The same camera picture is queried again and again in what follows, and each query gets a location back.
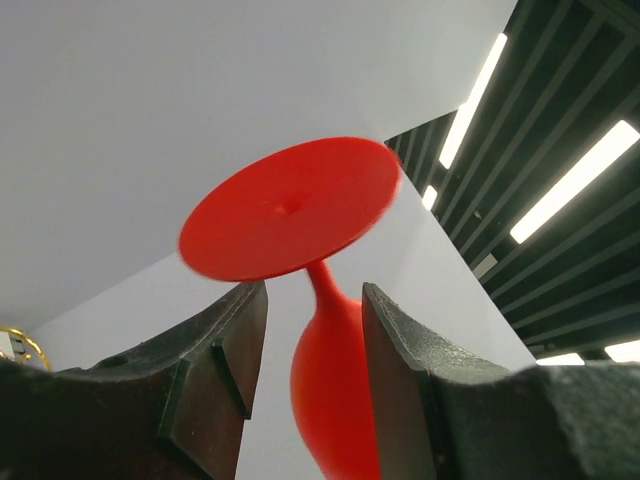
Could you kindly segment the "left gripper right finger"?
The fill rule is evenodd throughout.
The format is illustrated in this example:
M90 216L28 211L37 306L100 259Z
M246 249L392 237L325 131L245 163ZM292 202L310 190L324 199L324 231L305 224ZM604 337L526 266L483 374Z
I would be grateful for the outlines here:
M362 289L385 479L635 479L639 367L592 361L512 372Z

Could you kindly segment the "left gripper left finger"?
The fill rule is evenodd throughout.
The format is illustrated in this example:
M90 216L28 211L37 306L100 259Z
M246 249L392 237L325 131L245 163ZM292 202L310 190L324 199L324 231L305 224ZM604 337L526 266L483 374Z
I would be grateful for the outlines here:
M266 332L263 282L88 369L1 364L5 479L231 479Z

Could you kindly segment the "red wine glass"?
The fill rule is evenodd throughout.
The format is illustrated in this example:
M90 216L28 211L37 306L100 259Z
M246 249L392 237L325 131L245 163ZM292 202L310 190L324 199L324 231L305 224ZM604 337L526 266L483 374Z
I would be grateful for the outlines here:
M328 260L367 233L393 203L401 169L386 145L329 137L240 170L185 221L183 262L226 282L308 274L315 309L294 351L290 399L298 431L328 479L377 479L379 454L362 304Z

